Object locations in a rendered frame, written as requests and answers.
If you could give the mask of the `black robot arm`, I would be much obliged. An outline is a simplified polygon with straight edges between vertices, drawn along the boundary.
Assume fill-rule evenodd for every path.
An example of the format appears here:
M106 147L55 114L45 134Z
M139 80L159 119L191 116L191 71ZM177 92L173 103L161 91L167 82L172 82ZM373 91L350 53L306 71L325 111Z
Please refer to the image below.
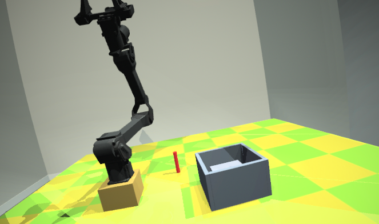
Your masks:
M104 133L94 142L93 154L100 164L105 164L107 175L110 181L108 185L125 183L133 176L134 171L131 164L131 148L126 144L143 127L153 123L153 109L149 105L148 97L142 87L137 72L135 70L136 60L132 43L128 43L130 31L125 25L120 25L119 16L115 18L119 26L120 35L114 38L105 39L110 50L109 55L113 57L113 62L118 70L122 72L134 95L135 105L131 111L131 122L121 130ZM127 50L126 50L127 49ZM126 51L122 51L126 50ZM149 111L137 113L140 105L146 104Z

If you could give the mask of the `white square plate with hole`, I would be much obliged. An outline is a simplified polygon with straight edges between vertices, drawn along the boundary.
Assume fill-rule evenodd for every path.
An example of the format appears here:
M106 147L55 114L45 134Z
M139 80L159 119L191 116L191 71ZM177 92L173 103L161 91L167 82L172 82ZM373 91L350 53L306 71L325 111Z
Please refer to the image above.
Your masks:
M222 163L222 164L215 165L215 166L210 166L210 169L211 169L211 171L216 171L216 170L221 170L221 169L225 169L228 167L238 166L241 164L242 163L239 160L236 160L236 161L226 162L226 163Z

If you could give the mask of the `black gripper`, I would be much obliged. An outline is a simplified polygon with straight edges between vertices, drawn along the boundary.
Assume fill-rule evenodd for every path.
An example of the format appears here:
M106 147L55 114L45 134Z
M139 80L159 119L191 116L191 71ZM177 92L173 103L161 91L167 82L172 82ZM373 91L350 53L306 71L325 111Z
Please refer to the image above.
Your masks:
M133 5L128 5L121 0L111 0L114 5L113 11L92 14L91 6L88 0L81 0L81 11L74 17L75 22L79 25L87 25L92 20L97 19L98 25L102 29L102 36L105 39L114 38L120 35L119 26L115 18L131 18L134 14ZM108 15L107 15L108 14Z

